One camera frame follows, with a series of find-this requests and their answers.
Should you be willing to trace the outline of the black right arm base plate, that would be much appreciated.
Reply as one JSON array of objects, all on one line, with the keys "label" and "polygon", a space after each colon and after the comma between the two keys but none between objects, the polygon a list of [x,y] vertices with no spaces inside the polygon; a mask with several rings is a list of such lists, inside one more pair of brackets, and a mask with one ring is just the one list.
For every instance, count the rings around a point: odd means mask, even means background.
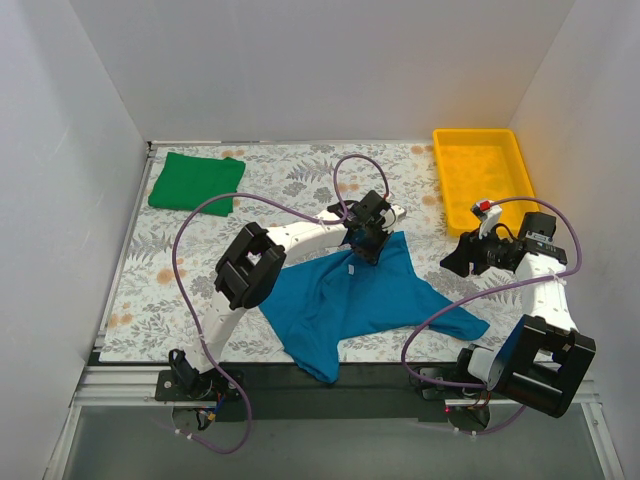
[{"label": "black right arm base plate", "polygon": [[459,372],[452,365],[419,365],[413,369],[418,377],[412,378],[417,388],[433,394],[449,395],[452,398],[471,399],[473,401],[506,400],[507,397],[499,393],[481,390],[480,381],[469,374]]}]

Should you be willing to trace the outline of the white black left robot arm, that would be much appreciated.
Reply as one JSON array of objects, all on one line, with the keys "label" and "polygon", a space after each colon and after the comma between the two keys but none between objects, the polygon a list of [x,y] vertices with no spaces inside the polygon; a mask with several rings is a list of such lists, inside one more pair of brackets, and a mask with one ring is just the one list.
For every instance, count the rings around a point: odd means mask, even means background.
[{"label": "white black left robot arm", "polygon": [[406,210],[369,191],[360,201],[341,201],[309,216],[255,195],[255,200],[299,218],[288,225],[263,228],[255,222],[243,226],[217,261],[211,306],[198,318],[181,279],[178,289],[196,327],[196,337],[184,350],[169,353],[174,384],[190,399],[209,399],[238,380],[223,373],[220,354],[244,314],[264,302],[288,260],[347,245],[369,265],[378,263]]}]

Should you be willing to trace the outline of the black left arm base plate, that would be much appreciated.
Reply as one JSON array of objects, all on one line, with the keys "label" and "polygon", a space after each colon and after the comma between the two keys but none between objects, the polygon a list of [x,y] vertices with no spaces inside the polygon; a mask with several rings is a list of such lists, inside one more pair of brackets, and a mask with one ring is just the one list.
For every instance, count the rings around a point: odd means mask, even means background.
[{"label": "black left arm base plate", "polygon": [[193,386],[187,386],[172,369],[162,370],[154,394],[154,399],[161,402],[213,402],[222,397],[231,401],[241,399],[238,389],[216,370],[199,375]]}]

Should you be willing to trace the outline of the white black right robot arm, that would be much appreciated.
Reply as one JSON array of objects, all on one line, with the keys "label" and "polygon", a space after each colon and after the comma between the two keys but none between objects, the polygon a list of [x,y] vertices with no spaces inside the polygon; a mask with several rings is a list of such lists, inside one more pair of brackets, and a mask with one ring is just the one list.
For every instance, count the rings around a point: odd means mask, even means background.
[{"label": "white black right robot arm", "polygon": [[587,373],[596,345],[579,333],[569,313],[561,277],[567,256],[553,243],[556,219],[528,212],[517,236],[503,239],[497,233],[500,207],[482,202],[473,212],[479,227],[461,235],[441,266],[461,277],[494,267],[514,273],[527,285],[521,296],[523,314],[505,343],[497,350],[477,345],[463,349],[452,373],[453,387],[469,398],[487,387],[559,418]]}]

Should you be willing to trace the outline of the blue t shirt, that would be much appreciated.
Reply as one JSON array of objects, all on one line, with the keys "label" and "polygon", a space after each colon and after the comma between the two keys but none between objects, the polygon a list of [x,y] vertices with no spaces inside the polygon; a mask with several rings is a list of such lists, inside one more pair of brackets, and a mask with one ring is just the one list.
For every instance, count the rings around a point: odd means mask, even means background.
[{"label": "blue t shirt", "polygon": [[416,275],[400,231],[376,265],[339,251],[283,269],[259,309],[296,365],[331,384],[340,341],[418,326],[450,304]]}]

